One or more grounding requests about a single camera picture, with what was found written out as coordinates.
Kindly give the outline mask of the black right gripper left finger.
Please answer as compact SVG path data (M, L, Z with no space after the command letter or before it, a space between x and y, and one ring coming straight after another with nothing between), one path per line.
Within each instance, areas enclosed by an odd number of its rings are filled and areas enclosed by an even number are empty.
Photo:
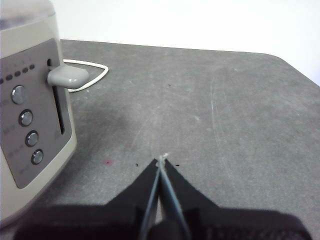
M104 205L56 205L32 211L19 225L16 240L145 239L157 212L157 160Z

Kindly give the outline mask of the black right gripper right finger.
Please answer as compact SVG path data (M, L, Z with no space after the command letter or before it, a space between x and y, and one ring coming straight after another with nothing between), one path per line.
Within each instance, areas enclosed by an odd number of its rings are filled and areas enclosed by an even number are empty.
M275 210L225 208L193 187L167 160L158 160L163 219L150 230L160 240L310 240L302 221Z

